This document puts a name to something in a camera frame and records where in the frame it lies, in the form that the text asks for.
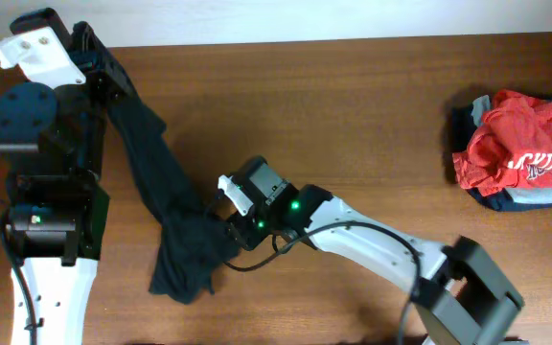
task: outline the gray cloth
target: gray cloth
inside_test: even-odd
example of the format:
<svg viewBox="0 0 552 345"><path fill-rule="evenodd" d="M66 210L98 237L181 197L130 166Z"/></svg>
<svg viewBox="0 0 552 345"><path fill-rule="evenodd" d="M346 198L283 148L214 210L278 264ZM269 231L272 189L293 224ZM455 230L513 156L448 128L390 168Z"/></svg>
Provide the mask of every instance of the gray cloth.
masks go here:
<svg viewBox="0 0 552 345"><path fill-rule="evenodd" d="M470 113L477 127L483 125L481 117L491 110L491 99L488 95L479 97L472 102L473 109ZM522 204L552 204L552 188L505 188L515 203Z"/></svg>

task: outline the wooden surface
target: wooden surface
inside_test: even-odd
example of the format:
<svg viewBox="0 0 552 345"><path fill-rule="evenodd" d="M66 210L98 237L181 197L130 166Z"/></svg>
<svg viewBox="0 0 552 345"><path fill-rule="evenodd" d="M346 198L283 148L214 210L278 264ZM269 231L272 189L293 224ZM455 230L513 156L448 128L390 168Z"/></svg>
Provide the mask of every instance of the wooden surface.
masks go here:
<svg viewBox="0 0 552 345"><path fill-rule="evenodd" d="M552 209L500 214L450 182L446 118L455 104L509 87L552 92L552 34L351 40L114 50L202 195L260 153L282 176L314 183L415 236L477 240L526 307L510 335L552 344ZM0 71L0 95L20 81ZM7 167L0 158L0 196ZM103 187L112 197L84 344L324 344L395 333L403 293L332 254L296 247L265 268L214 274L190 306L148 294L160 228L140 201L109 127ZM264 243L238 265L268 255ZM0 247L0 344L12 326ZM410 335L424 333L416 313Z"/></svg>

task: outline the red cloth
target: red cloth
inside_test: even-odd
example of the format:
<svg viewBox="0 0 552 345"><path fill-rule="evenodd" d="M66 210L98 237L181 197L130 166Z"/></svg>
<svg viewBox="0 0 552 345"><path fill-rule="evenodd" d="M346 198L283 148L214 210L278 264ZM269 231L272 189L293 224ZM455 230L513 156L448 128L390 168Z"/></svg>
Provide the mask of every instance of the red cloth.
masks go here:
<svg viewBox="0 0 552 345"><path fill-rule="evenodd" d="M454 153L457 180L483 196L504 187L552 188L552 102L502 90L464 152Z"/></svg>

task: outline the dark cloth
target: dark cloth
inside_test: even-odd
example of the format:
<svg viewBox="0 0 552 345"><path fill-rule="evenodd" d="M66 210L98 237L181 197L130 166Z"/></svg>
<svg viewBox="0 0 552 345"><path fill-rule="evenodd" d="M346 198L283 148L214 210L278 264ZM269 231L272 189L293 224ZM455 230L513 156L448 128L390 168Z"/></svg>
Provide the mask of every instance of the dark cloth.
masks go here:
<svg viewBox="0 0 552 345"><path fill-rule="evenodd" d="M455 108L451 114L452 124L452 151L462 152L468 147L468 142L476 131L476 125L471 116L473 106ZM552 207L551 204L522 204L516 203L505 190L483 196L477 188L466 190L479 204L498 212L522 212Z"/></svg>
<svg viewBox="0 0 552 345"><path fill-rule="evenodd" d="M163 226L150 293L184 304L203 288L214 293L212 272L236 257L239 247L224 222L203 216L201 199L161 137L165 123L138 98L112 105L108 117L125 141L144 204Z"/></svg>

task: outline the pile of clothes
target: pile of clothes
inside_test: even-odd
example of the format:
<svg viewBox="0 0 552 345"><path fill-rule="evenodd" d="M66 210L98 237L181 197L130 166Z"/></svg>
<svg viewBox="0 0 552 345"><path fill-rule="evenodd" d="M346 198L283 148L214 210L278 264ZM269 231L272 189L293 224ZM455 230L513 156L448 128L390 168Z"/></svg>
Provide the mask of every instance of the pile of clothes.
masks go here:
<svg viewBox="0 0 552 345"><path fill-rule="evenodd" d="M496 211L552 207L552 100L502 90L452 113L459 185Z"/></svg>

